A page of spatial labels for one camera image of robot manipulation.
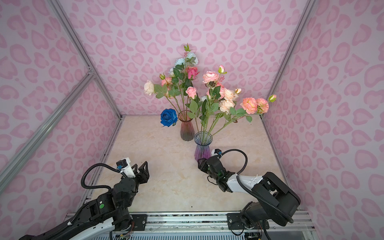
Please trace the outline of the purple glass vase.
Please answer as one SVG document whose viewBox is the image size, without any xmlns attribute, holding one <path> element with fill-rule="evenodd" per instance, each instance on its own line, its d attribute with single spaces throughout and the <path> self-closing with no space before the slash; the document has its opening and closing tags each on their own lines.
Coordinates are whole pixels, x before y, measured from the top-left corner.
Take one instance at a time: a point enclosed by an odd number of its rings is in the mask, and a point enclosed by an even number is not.
<svg viewBox="0 0 384 240">
<path fill-rule="evenodd" d="M 197 144 L 195 150 L 195 160 L 198 161 L 200 159 L 208 159 L 211 157 L 211 149 L 210 144 L 213 141 L 213 137 L 211 134 L 205 131 L 200 131 L 195 134 L 194 141 Z"/>
</svg>

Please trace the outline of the red grey glass vase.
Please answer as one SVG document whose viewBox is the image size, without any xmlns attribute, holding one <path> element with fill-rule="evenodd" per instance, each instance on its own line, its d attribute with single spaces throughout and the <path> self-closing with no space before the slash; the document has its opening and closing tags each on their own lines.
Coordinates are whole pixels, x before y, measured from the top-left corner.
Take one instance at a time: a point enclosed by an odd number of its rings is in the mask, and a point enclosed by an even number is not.
<svg viewBox="0 0 384 240">
<path fill-rule="evenodd" d="M 192 119 L 188 115 L 189 112 L 188 110 L 184 110 L 178 115 L 179 121 L 181 121 L 180 136 L 183 141 L 191 141 L 195 136 Z"/>
</svg>

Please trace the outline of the dark blue rose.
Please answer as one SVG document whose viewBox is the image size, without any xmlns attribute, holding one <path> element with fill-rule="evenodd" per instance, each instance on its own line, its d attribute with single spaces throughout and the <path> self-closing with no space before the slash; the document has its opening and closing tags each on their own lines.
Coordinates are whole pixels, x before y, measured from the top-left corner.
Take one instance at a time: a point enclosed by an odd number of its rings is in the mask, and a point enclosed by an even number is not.
<svg viewBox="0 0 384 240">
<path fill-rule="evenodd" d="M 175 126 L 178 121 L 178 114 L 174 109 L 164 109 L 161 113 L 161 124 L 164 127 Z"/>
</svg>

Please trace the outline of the peach spray rose stem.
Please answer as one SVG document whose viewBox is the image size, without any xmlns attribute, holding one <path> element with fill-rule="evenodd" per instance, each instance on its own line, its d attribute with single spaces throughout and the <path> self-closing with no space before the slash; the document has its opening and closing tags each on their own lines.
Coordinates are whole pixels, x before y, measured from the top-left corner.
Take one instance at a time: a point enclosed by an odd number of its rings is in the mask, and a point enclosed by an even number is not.
<svg viewBox="0 0 384 240">
<path fill-rule="evenodd" d="M 218 101 L 219 107 L 218 110 L 214 112 L 214 120 L 208 130 L 209 134 L 214 136 L 229 124 L 237 122 L 238 117 L 235 107 L 241 92 L 241 88 L 237 88 L 235 90 L 229 90 L 225 88 L 225 97 L 221 100 L 219 99 Z M 216 131 L 215 127 L 221 119 L 224 119 L 225 122 L 223 123 L 223 126 Z"/>
</svg>

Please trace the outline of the red pink rose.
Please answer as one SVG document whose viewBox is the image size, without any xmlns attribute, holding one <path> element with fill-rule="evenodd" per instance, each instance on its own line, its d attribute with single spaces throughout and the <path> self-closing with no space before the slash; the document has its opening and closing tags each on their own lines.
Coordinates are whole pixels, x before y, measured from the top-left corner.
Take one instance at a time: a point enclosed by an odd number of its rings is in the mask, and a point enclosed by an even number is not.
<svg viewBox="0 0 384 240">
<path fill-rule="evenodd" d="M 220 87 L 220 97 L 219 99 L 223 99 L 225 97 L 225 87 L 220 83 L 220 82 L 217 82 L 216 84 L 217 87 Z"/>
</svg>

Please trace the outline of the cream white rose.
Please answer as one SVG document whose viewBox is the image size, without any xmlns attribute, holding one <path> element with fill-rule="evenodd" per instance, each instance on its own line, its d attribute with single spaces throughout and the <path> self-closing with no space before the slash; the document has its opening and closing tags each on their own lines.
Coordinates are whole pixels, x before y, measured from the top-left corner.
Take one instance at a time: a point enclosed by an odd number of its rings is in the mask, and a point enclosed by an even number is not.
<svg viewBox="0 0 384 240">
<path fill-rule="evenodd" d="M 177 114 L 180 114 L 182 109 L 179 101 L 176 98 L 175 91 L 167 84 L 154 84 L 150 80 L 144 84 L 144 92 L 148 96 L 155 96 L 157 99 L 165 98 L 168 103 L 174 108 Z"/>
</svg>

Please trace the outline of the small magenta rose bud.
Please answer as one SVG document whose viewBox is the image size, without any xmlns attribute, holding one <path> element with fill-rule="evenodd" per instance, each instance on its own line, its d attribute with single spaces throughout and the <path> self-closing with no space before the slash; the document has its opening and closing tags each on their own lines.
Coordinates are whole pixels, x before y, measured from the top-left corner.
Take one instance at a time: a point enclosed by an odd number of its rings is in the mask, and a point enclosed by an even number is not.
<svg viewBox="0 0 384 240">
<path fill-rule="evenodd" d="M 196 79 L 197 75 L 199 74 L 200 72 L 198 71 L 198 68 L 197 67 L 187 67 L 186 68 L 186 78 L 184 80 L 184 94 L 187 96 L 186 94 L 186 90 L 188 87 L 194 87 L 193 86 L 193 83 L 192 81 Z"/>
</svg>

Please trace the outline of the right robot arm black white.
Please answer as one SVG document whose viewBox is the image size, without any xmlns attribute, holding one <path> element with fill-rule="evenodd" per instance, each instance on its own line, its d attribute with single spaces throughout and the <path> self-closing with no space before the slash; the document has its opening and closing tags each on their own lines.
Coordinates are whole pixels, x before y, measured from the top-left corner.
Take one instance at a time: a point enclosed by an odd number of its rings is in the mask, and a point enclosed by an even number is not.
<svg viewBox="0 0 384 240">
<path fill-rule="evenodd" d="M 272 172 L 256 177 L 242 176 L 248 157 L 238 172 L 230 172 L 223 166 L 221 157 L 214 155 L 199 159 L 198 168 L 212 178 L 222 192 L 249 194 L 257 200 L 249 202 L 240 211 L 240 221 L 245 228 L 251 229 L 267 220 L 282 227 L 294 222 L 293 216 L 301 200 L 280 178 Z"/>
</svg>

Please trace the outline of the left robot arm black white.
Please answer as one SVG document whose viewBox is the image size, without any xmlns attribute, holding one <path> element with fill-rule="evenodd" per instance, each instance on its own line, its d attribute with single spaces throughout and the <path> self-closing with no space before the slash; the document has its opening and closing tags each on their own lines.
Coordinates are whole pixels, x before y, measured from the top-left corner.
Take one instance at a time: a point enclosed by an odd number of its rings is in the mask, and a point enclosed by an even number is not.
<svg viewBox="0 0 384 240">
<path fill-rule="evenodd" d="M 107 168 L 120 174 L 121 180 L 113 187 L 108 185 L 89 186 L 87 175 L 97 167 Z M 24 240 L 88 240 L 101 233 L 133 231 L 135 220 L 129 212 L 139 186 L 148 182 L 150 173 L 148 162 L 141 166 L 130 166 L 128 159 L 117 162 L 116 168 L 104 163 L 89 167 L 81 178 L 81 186 L 86 190 L 107 189 L 96 199 L 83 204 L 67 221 L 37 236 L 25 235 Z"/>
</svg>

